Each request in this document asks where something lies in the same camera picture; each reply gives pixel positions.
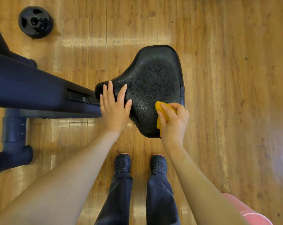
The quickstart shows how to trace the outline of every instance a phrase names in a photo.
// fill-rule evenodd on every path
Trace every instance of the jeans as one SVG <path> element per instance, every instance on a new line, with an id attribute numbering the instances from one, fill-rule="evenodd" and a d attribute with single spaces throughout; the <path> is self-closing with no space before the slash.
<path id="1" fill-rule="evenodd" d="M 127 171 L 114 174 L 105 204 L 95 225 L 127 225 L 133 178 Z M 153 170 L 147 184 L 147 225 L 179 225 L 173 191 L 166 175 Z"/>

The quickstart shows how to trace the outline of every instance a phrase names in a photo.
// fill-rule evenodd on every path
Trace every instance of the foot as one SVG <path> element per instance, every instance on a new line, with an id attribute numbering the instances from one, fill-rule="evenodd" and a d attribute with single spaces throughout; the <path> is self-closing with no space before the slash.
<path id="1" fill-rule="evenodd" d="M 159 155 L 159 154 L 152 155 L 150 167 L 151 167 L 151 171 L 154 169 L 157 169 L 157 170 L 162 171 L 165 174 L 168 169 L 166 159 L 164 158 L 163 155 Z"/>
<path id="2" fill-rule="evenodd" d="M 118 154 L 114 159 L 114 172 L 131 170 L 131 158 L 127 153 Z"/>

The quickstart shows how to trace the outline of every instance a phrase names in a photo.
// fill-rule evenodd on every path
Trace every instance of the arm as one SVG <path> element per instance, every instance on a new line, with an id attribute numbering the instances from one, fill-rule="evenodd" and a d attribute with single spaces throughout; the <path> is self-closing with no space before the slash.
<path id="1" fill-rule="evenodd" d="M 198 169 L 183 148 L 183 137 L 188 121 L 188 111 L 177 103 L 169 104 L 177 114 L 164 104 L 169 122 L 158 111 L 162 125 L 162 143 L 176 170 L 183 192 L 198 225 L 246 225 L 246 220 L 236 211 L 217 188 Z"/>
<path id="2" fill-rule="evenodd" d="M 91 143 L 24 190 L 0 214 L 0 224 L 75 224 L 112 145 L 128 124 L 127 85 L 114 100 L 112 82 L 100 104 L 105 130 Z"/>

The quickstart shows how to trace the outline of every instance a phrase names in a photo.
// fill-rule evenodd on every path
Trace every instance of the forearm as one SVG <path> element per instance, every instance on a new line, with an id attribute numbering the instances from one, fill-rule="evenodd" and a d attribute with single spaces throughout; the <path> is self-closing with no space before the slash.
<path id="1" fill-rule="evenodd" d="M 0 224 L 75 224 L 118 134 L 102 132 L 91 143 L 22 192 L 0 215 Z"/>
<path id="2" fill-rule="evenodd" d="M 184 148 L 167 152 L 198 225 L 248 224 L 198 169 Z"/>

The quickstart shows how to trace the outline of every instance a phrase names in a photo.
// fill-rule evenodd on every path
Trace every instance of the bike seat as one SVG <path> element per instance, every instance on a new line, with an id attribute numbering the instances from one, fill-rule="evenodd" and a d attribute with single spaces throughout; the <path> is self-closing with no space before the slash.
<path id="1" fill-rule="evenodd" d="M 146 137 L 159 138 L 159 129 L 156 128 L 156 101 L 184 105 L 180 60 L 176 51 L 167 45 L 142 48 L 130 66 L 111 81 L 115 99 L 122 86 L 128 85 L 125 103 L 132 99 L 130 119 Z M 104 84 L 108 85 L 108 81 L 95 87 L 97 99 L 100 99 L 100 94 L 103 93 Z"/>

